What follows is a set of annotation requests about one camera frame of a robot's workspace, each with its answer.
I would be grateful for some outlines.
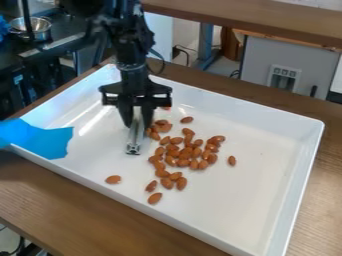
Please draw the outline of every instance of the metal rod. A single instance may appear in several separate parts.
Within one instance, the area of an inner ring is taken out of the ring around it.
[[[144,120],[142,115],[133,119],[128,134],[126,153],[129,155],[140,155],[142,142],[144,139]]]

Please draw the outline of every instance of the almond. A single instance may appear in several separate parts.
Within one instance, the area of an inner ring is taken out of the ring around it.
[[[224,137],[223,135],[217,135],[214,136],[214,138],[219,142],[224,142],[226,140],[226,137]]]
[[[214,164],[217,161],[217,155],[216,154],[210,154],[208,157],[208,163]]]
[[[170,136],[164,137],[164,138],[159,142],[160,145],[166,145],[166,144],[168,144],[168,143],[170,143]]]
[[[192,157],[196,158],[199,157],[202,154],[202,149],[195,148],[194,151],[192,151]]]
[[[164,125],[159,125],[158,130],[159,132],[169,132],[172,129],[172,124],[164,124]]]
[[[162,156],[150,156],[148,161],[153,164],[155,161],[161,161],[163,160]]]
[[[158,133],[159,132],[159,127],[157,125],[151,125],[151,131]]]
[[[154,140],[160,140],[160,136],[157,132],[152,132],[150,138]]]
[[[179,147],[173,144],[169,144],[166,146],[166,150],[167,151],[171,151],[171,150],[179,150]]]
[[[174,166],[177,165],[176,160],[175,160],[172,156],[167,156],[167,157],[165,158],[165,162],[166,162],[168,165],[172,166],[172,167],[174,167]]]
[[[196,147],[200,147],[200,146],[202,146],[202,144],[203,144],[203,140],[201,140],[201,139],[194,141],[194,145],[196,145]]]
[[[153,180],[153,181],[151,181],[147,186],[146,186],[146,188],[145,188],[145,190],[147,191],[147,192],[153,192],[155,189],[156,189],[156,187],[157,187],[157,181],[156,180]]]
[[[209,140],[207,140],[207,144],[215,145],[218,148],[221,147],[220,142],[215,137],[212,137]]]
[[[183,148],[180,153],[181,154],[192,154],[192,151],[193,151],[193,148],[191,147],[186,147],[186,148]]]
[[[182,172],[174,172],[169,176],[169,179],[172,181],[178,180],[180,177],[182,177],[183,173]]]
[[[164,149],[163,147],[158,147],[158,148],[156,149],[156,151],[154,152],[154,154],[155,154],[156,156],[162,156],[162,155],[164,154],[164,152],[165,152],[165,149]]]
[[[236,159],[234,156],[230,156],[228,157],[228,163],[231,165],[231,166],[235,166],[236,164]]]
[[[157,120],[157,121],[155,121],[154,123],[155,123],[156,125],[161,125],[161,126],[163,126],[163,125],[165,125],[165,124],[168,124],[169,121],[163,119],[163,120]]]
[[[194,144],[192,144],[191,142],[184,142],[184,146],[187,148],[195,148]]]
[[[205,149],[208,149],[208,150],[210,150],[213,153],[217,153],[219,151],[218,148],[215,145],[213,145],[213,144],[207,144],[205,146]]]
[[[192,116],[187,116],[181,119],[182,124],[188,124],[191,123],[194,120]]]
[[[121,177],[119,175],[113,175],[113,176],[109,176],[107,179],[106,179],[106,182],[108,184],[118,184],[121,182]]]
[[[189,164],[190,164],[190,161],[187,159],[180,159],[177,161],[177,165],[179,167],[186,167],[186,166],[189,166]]]
[[[175,138],[172,138],[170,140],[171,144],[180,144],[183,142],[183,138],[182,137],[175,137]]]
[[[177,189],[178,190],[183,190],[186,187],[186,184],[188,183],[188,180],[184,177],[180,177],[177,180]]]
[[[147,128],[146,131],[145,131],[146,136],[150,137],[151,132],[152,132],[152,129],[151,128]]]
[[[191,160],[190,169],[191,170],[197,170],[198,169],[198,161],[197,161],[197,159],[192,159]]]
[[[173,188],[173,181],[171,181],[169,178],[162,178],[160,180],[160,184],[166,189],[172,189]]]
[[[205,150],[204,152],[203,152],[203,154],[202,154],[202,158],[203,158],[203,160],[207,160],[208,159],[208,157],[209,157],[209,155],[210,155],[210,153],[211,153],[211,151],[210,150]]]
[[[170,173],[165,170],[156,170],[154,173],[159,178],[169,177]]]
[[[204,170],[209,166],[209,163],[206,160],[202,160],[199,164],[198,164],[198,169],[200,170]]]
[[[164,170],[166,167],[165,164],[160,161],[155,161],[153,165],[154,165],[154,168],[156,168],[156,170]]]
[[[183,128],[182,129],[182,133],[184,135],[187,135],[187,134],[192,134],[193,136],[195,135],[195,132],[193,130],[189,129],[189,128]]]
[[[163,194],[162,193],[154,193],[153,195],[151,195],[147,202],[149,204],[156,204],[160,201],[160,199],[162,198]]]
[[[179,157],[180,152],[178,150],[170,150],[166,153],[167,156]]]
[[[188,160],[190,157],[191,157],[191,154],[183,153],[179,155],[179,160],[184,160],[184,159]]]
[[[193,134],[187,134],[187,135],[185,135],[185,137],[184,137],[184,144],[185,143],[190,143],[191,141],[192,141],[192,138],[194,137],[194,135]]]

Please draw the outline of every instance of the table leg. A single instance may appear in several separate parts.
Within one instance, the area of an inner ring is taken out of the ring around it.
[[[208,23],[200,24],[198,59],[193,64],[193,67],[206,70],[219,57],[219,49],[212,49],[213,34],[214,25]]]

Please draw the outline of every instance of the metal bowl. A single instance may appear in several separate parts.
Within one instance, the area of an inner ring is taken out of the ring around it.
[[[51,22],[46,18],[31,17],[32,31],[36,41],[45,41],[51,38]],[[28,40],[24,17],[16,18],[10,22],[10,32],[21,39]]]
[[[45,32],[51,28],[51,22],[45,18],[31,17],[30,19],[33,32]],[[10,25],[18,31],[26,32],[24,17],[12,20]]]

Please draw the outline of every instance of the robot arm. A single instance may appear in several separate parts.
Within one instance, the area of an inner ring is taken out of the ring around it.
[[[71,14],[102,26],[116,50],[122,81],[99,88],[103,104],[116,106],[127,127],[132,125],[133,108],[139,106],[144,126],[149,127],[156,107],[171,106],[172,89],[148,77],[146,56],[155,42],[139,0],[61,0],[61,4]]]

